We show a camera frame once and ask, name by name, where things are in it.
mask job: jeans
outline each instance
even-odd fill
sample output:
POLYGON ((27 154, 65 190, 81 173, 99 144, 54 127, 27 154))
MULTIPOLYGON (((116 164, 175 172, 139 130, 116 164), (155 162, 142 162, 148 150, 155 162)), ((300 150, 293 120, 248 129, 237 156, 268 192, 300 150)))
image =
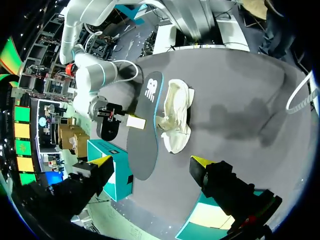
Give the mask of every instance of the jeans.
POLYGON ((295 35, 287 20, 268 10, 266 13, 266 31, 263 36, 263 42, 259 46, 259 51, 276 59, 282 59, 294 40, 295 35), (270 46, 277 34, 281 34, 280 42, 274 50, 270 50, 270 46))

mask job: white cable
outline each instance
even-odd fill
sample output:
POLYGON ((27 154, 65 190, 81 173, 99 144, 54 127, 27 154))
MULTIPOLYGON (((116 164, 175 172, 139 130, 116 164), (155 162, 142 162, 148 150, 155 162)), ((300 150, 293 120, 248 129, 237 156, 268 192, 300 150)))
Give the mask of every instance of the white cable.
POLYGON ((316 89, 308 97, 306 97, 302 102, 300 102, 298 105, 296 105, 295 107, 289 108, 292 100, 297 95, 297 93, 300 91, 302 86, 310 80, 311 75, 312 75, 312 71, 309 72, 309 74, 303 79, 303 81, 298 85, 298 87, 293 91, 292 95, 289 97, 289 100, 285 106, 285 111, 288 114, 294 114, 294 113, 300 111, 302 108, 304 108, 306 105, 308 105, 314 98, 317 97, 318 90, 316 89))
POLYGON ((137 65, 135 65, 132 61, 128 61, 128 60, 116 60, 116 61, 113 61, 113 62, 114 62, 114 63, 124 62, 124 63, 131 64, 132 66, 134 66, 135 71, 136 71, 136 73, 135 73, 135 75, 134 75, 133 77, 128 78, 128 79, 122 79, 122 80, 115 81, 115 82, 113 82, 113 84, 114 84, 114 83, 118 83, 118 82, 128 82, 128 81, 131 81, 131 80, 135 79, 135 78, 138 76, 138 74, 139 74, 138 67, 137 67, 137 65))
POLYGON ((87 48, 88 48, 89 42, 90 42, 91 39, 92 39, 93 37, 95 37, 95 36, 96 36, 96 35, 90 35, 90 37, 87 39, 87 41, 86 41, 86 43, 85 43, 85 46, 84 46, 85 52, 87 52, 87 48))
POLYGON ((102 31, 97 31, 97 32, 93 32, 89 29, 88 25, 86 23, 83 24, 84 25, 84 28, 85 30, 87 30, 87 32, 89 34, 91 34, 91 36, 88 38, 88 40, 86 41, 85 43, 85 46, 84 46, 84 50, 87 51, 87 47, 88 47, 88 43, 90 42, 90 40, 94 37, 94 36, 100 36, 103 32, 102 31))
POLYGON ((84 23, 83 25, 85 27, 85 30, 87 30, 88 33, 90 33, 91 35, 99 36, 99 35, 101 35, 103 33, 102 31, 97 31, 97 32, 91 31, 86 23, 84 23))

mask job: yellow panel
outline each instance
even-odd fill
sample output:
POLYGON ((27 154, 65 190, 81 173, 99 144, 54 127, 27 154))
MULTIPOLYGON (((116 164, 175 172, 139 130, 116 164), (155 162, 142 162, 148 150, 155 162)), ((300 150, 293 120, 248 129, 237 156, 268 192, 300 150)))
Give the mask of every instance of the yellow panel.
POLYGON ((98 159, 96 159, 96 160, 92 160, 92 161, 90 161, 89 163, 90 163, 90 164, 97 164, 98 167, 100 168, 100 166, 101 166, 105 161, 107 161, 110 157, 111 157, 110 155, 104 156, 104 157, 98 158, 98 159))
POLYGON ((205 158, 199 157, 199 156, 191 156, 194 160, 196 160, 198 163, 200 163, 204 168, 209 164, 215 164, 215 161, 207 160, 205 158))
POLYGON ((230 216, 219 206, 212 206, 199 202, 194 208, 189 221, 207 228, 221 228, 230 216))
POLYGON ((16 138, 30 138, 30 125, 23 123, 15 123, 14 124, 14 136, 16 138))
POLYGON ((32 158, 29 157, 17 157, 18 169, 23 172, 34 172, 34 165, 32 158))

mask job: person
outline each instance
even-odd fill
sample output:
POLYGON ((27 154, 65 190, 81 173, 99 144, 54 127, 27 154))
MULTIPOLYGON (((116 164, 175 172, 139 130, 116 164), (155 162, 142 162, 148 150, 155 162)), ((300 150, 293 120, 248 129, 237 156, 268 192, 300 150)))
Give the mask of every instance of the person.
POLYGON ((259 46, 259 53, 282 60, 294 42, 295 34, 290 23, 281 13, 282 7, 279 1, 265 0, 264 4, 267 7, 267 27, 263 36, 263 42, 259 46), (278 34, 281 35, 280 41, 272 50, 271 45, 276 40, 275 38, 278 34))

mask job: white sneaker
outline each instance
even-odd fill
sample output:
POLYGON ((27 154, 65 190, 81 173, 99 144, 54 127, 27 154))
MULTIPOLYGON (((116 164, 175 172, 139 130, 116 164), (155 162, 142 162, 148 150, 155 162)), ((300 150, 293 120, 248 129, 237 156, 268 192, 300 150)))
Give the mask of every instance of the white sneaker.
POLYGON ((187 145, 191 129, 187 125, 187 109, 195 95, 194 89, 180 79, 169 81, 169 89, 164 101, 164 117, 156 117, 156 124, 164 133, 165 148, 169 153, 177 154, 187 145))

